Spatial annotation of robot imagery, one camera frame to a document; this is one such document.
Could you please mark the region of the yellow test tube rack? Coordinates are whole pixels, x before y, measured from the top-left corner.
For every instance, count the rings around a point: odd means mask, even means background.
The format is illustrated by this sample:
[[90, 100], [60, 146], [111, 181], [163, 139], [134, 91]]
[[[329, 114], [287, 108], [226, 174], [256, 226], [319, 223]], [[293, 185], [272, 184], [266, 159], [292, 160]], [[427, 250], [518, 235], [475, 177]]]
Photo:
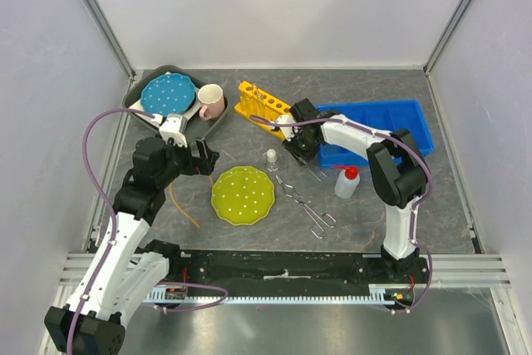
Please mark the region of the yellow test tube rack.
[[291, 106], [288, 103], [279, 100], [251, 82], [242, 81], [238, 90], [239, 100], [234, 106], [234, 111], [248, 121], [251, 115], [274, 121], [279, 116], [289, 113]]

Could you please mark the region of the white wash bottle red cap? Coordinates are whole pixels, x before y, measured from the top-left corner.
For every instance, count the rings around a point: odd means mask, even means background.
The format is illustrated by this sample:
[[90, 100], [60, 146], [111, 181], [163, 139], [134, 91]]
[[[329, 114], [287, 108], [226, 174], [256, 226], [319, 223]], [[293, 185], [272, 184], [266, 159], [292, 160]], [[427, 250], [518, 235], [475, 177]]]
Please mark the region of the white wash bottle red cap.
[[359, 170], [355, 165], [335, 165], [334, 169], [340, 170], [334, 192], [341, 199], [349, 199], [354, 194], [360, 183]]

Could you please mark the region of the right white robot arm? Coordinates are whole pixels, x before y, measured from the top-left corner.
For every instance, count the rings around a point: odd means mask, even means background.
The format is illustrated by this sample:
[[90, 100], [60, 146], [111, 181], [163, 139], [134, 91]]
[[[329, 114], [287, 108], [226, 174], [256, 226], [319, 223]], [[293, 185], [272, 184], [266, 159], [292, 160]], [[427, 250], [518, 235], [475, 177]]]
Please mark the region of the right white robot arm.
[[373, 188], [386, 208], [380, 270], [386, 281], [400, 283], [419, 257], [418, 209], [431, 190], [431, 172], [412, 133], [365, 126], [338, 111], [320, 111], [307, 98], [275, 121], [283, 146], [302, 165], [325, 145], [339, 146], [367, 161]]

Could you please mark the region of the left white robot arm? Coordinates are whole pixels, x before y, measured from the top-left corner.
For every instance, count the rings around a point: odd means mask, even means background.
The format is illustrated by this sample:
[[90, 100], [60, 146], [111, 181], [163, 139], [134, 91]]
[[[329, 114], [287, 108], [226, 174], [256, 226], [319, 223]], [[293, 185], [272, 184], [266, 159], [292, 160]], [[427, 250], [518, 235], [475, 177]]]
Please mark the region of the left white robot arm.
[[205, 140], [199, 153], [173, 141], [150, 137], [136, 144], [133, 166], [111, 202], [105, 237], [82, 281], [62, 307], [50, 307], [44, 319], [56, 349], [65, 354], [117, 354], [126, 326], [152, 289], [182, 274], [180, 248], [152, 241], [138, 264], [129, 269], [134, 252], [165, 203], [165, 189], [180, 175], [209, 176], [219, 152]]

